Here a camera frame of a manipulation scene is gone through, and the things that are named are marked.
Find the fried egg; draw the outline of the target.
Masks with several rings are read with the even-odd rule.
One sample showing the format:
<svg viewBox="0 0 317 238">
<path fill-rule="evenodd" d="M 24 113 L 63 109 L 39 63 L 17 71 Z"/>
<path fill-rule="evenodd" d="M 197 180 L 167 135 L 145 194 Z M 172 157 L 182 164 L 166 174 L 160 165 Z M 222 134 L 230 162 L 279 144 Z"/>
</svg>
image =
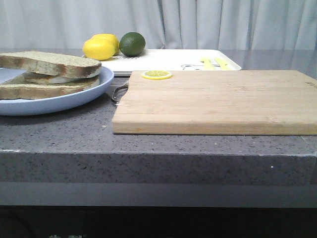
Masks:
<svg viewBox="0 0 317 238">
<path fill-rule="evenodd" d="M 37 83 L 37 84 L 62 84 L 62 83 L 70 83 L 78 80 L 95 80 L 98 79 L 99 76 L 94 76 L 91 78 L 68 78 L 63 76 L 55 76 L 55 75 L 46 75 L 46 74 L 38 74 L 33 72 L 25 72 L 22 74 L 23 78 L 27 82 Z"/>
</svg>

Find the front yellow lemon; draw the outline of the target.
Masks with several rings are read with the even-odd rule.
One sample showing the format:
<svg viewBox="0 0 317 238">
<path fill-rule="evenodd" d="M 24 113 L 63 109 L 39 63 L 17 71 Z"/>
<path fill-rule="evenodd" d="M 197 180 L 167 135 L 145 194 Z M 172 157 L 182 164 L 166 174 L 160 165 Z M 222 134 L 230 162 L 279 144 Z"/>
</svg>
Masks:
<svg viewBox="0 0 317 238">
<path fill-rule="evenodd" d="M 83 45 L 82 51 L 86 57 L 95 60 L 107 60 L 116 53 L 112 42 L 100 38 L 87 40 Z"/>
</svg>

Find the bread slice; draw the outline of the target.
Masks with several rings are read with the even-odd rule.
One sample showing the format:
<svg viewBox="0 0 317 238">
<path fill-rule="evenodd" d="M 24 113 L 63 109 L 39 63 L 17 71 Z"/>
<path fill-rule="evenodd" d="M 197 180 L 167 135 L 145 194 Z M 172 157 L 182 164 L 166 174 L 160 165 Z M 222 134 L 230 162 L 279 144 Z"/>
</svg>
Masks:
<svg viewBox="0 0 317 238">
<path fill-rule="evenodd" d="M 82 92 L 100 84 L 98 76 L 78 79 L 67 83 L 38 84 L 27 82 L 21 75 L 0 84 L 2 100 L 44 99 Z"/>
<path fill-rule="evenodd" d="M 72 55 L 24 51 L 1 53 L 0 66 L 67 78 L 91 78 L 100 73 L 102 63 Z"/>
</svg>

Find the rear yellow lemon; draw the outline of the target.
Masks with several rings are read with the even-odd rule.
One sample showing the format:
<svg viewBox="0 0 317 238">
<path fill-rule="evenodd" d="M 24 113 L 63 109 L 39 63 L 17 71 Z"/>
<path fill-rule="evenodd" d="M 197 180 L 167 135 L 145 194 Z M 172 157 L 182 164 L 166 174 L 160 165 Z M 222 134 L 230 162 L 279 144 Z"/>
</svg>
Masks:
<svg viewBox="0 0 317 238">
<path fill-rule="evenodd" d="M 114 56 L 119 55 L 119 40 L 114 34 L 109 33 L 102 33 L 102 34 L 96 34 L 91 37 L 92 39 L 105 39 L 107 41 L 110 41 L 115 46 L 115 54 Z"/>
</svg>

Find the grey curtain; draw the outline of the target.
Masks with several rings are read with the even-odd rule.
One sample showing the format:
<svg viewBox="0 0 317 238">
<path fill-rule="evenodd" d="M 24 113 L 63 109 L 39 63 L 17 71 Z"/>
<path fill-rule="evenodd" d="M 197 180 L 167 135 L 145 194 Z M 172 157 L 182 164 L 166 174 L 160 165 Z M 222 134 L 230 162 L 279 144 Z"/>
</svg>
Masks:
<svg viewBox="0 0 317 238">
<path fill-rule="evenodd" d="M 314 0 L 3 0 L 2 48 L 79 49 L 139 32 L 151 49 L 315 50 Z"/>
</svg>

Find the white bear tray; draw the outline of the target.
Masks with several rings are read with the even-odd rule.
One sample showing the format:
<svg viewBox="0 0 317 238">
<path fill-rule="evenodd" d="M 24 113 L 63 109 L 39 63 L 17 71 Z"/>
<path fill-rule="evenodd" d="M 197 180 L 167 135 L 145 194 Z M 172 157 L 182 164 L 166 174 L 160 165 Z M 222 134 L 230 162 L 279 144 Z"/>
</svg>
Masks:
<svg viewBox="0 0 317 238">
<path fill-rule="evenodd" d="M 146 49 L 137 57 L 127 57 L 120 53 L 102 61 L 102 66 L 109 68 L 116 76 L 129 76 L 135 70 L 204 70 L 201 57 L 211 59 L 215 70 L 221 70 L 214 58 L 222 58 L 228 62 L 231 70 L 241 70 L 236 62 L 218 50 L 194 49 Z"/>
</svg>

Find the yellow lemon slice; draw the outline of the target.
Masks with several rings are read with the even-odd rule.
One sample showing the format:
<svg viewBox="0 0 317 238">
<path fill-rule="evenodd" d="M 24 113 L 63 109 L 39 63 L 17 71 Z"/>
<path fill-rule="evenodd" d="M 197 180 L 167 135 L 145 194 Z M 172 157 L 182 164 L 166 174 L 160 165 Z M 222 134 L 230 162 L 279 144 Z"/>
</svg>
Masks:
<svg viewBox="0 0 317 238">
<path fill-rule="evenodd" d="M 145 79 L 150 79 L 150 80 L 163 80 L 163 79 L 171 78 L 173 74 L 165 70 L 149 70 L 149 71 L 143 72 L 141 76 Z"/>
</svg>

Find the yellow plastic knife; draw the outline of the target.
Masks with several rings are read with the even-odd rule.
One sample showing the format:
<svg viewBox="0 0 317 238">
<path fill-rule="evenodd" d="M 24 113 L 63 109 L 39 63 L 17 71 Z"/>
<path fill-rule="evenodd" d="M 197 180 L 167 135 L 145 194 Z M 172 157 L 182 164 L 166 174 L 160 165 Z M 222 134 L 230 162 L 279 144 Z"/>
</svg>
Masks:
<svg viewBox="0 0 317 238">
<path fill-rule="evenodd" d="M 226 62 L 222 58 L 214 58 L 214 60 L 218 63 L 221 70 L 231 70 L 231 68 L 228 66 L 228 62 Z"/>
</svg>

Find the green lime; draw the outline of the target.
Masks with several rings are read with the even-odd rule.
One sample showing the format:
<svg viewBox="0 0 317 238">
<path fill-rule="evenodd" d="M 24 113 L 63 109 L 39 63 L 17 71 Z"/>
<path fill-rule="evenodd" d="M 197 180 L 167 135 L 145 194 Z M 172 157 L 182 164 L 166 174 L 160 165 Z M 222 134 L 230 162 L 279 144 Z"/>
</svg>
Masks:
<svg viewBox="0 0 317 238">
<path fill-rule="evenodd" d="M 138 32 L 126 33 L 119 42 L 120 51 L 128 56 L 138 56 L 145 48 L 145 38 Z"/>
</svg>

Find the light blue plate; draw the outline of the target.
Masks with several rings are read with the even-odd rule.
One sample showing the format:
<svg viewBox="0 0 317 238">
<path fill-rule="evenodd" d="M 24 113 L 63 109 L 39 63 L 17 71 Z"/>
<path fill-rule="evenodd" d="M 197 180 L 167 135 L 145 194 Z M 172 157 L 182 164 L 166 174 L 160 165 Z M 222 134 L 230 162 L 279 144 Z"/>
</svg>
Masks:
<svg viewBox="0 0 317 238">
<path fill-rule="evenodd" d="M 106 92 L 114 78 L 114 72 L 102 67 L 99 74 L 100 84 L 88 90 L 65 96 L 37 100 L 1 100 L 2 116 L 29 116 L 59 112 L 88 103 Z"/>
</svg>

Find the wooden cutting board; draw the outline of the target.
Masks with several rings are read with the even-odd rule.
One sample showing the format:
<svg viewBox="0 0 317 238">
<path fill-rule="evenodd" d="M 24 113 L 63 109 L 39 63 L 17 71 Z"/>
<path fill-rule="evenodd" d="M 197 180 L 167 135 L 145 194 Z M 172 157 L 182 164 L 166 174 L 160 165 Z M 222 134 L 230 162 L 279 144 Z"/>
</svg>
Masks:
<svg viewBox="0 0 317 238">
<path fill-rule="evenodd" d="M 296 70 L 132 72 L 119 134 L 316 135 L 317 81 Z"/>
</svg>

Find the yellow plastic fork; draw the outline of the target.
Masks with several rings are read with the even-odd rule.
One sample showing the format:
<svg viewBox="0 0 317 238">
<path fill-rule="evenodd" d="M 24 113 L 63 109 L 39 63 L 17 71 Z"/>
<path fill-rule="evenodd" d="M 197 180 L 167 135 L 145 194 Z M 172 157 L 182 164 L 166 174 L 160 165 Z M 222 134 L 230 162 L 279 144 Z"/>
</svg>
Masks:
<svg viewBox="0 0 317 238">
<path fill-rule="evenodd" d="M 200 61 L 204 64 L 204 70 L 215 70 L 210 58 L 201 57 Z"/>
</svg>

